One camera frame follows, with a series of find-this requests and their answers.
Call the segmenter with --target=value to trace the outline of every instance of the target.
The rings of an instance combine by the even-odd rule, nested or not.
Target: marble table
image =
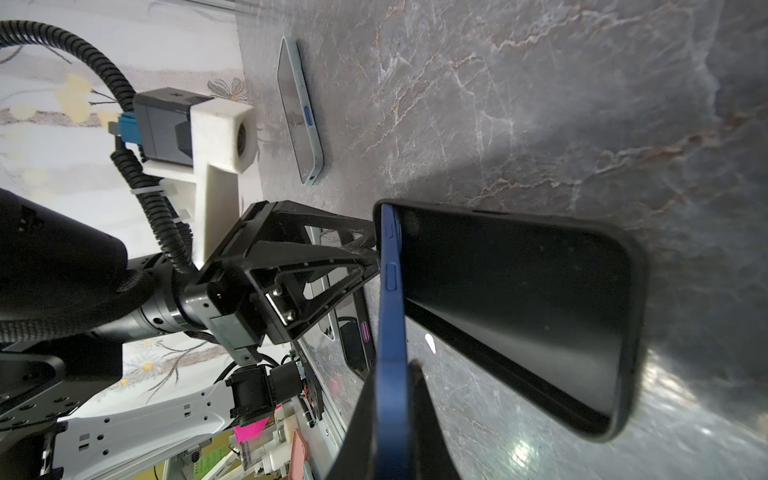
[[[627,427],[566,431],[409,321],[463,478],[768,475],[768,5],[760,0],[238,1],[270,200],[380,198],[602,220],[651,261]],[[299,182],[276,84],[298,39],[326,166]],[[366,287],[375,317],[378,283]],[[361,384],[307,342],[342,417]]]

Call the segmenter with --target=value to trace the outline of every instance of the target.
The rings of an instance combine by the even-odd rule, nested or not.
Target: white plastic part
[[[148,452],[223,431],[232,422],[233,407],[232,389],[216,382],[199,392],[139,409],[70,418],[67,430],[56,435],[53,468],[64,469],[62,480],[130,478],[137,473],[134,468],[109,474]]]
[[[190,108],[192,167],[147,161],[144,173],[163,177],[176,187],[169,195],[181,216],[191,219],[192,261],[202,268],[224,236],[240,218],[237,175],[255,160],[257,139],[246,135],[242,154],[237,151],[237,135],[256,130],[256,110],[245,104],[214,98]],[[194,189],[194,200],[191,194]]]

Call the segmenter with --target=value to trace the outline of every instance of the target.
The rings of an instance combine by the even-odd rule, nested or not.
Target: black cylinder
[[[123,243],[0,189],[0,320],[71,314],[109,300]]]

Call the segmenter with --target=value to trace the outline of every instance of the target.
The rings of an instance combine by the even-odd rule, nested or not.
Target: black corrugated tube
[[[120,70],[93,45],[82,38],[53,25],[26,20],[0,22],[0,48],[16,45],[46,45],[58,48],[85,63],[107,85],[123,111],[134,110],[136,92]],[[136,155],[118,138],[112,161],[131,187],[155,187],[160,179],[145,175]],[[190,259],[191,230],[185,223],[174,223],[175,212],[160,192],[136,195],[160,249],[180,273],[194,273],[197,269]]]

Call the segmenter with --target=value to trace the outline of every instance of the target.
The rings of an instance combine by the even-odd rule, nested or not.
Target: phone
[[[283,110],[286,113],[288,133],[293,144],[293,155],[296,157],[301,183],[312,185],[323,169],[323,150],[320,148],[310,95],[306,91],[299,47],[291,37],[283,37],[283,44],[280,46],[277,87],[283,100]]]

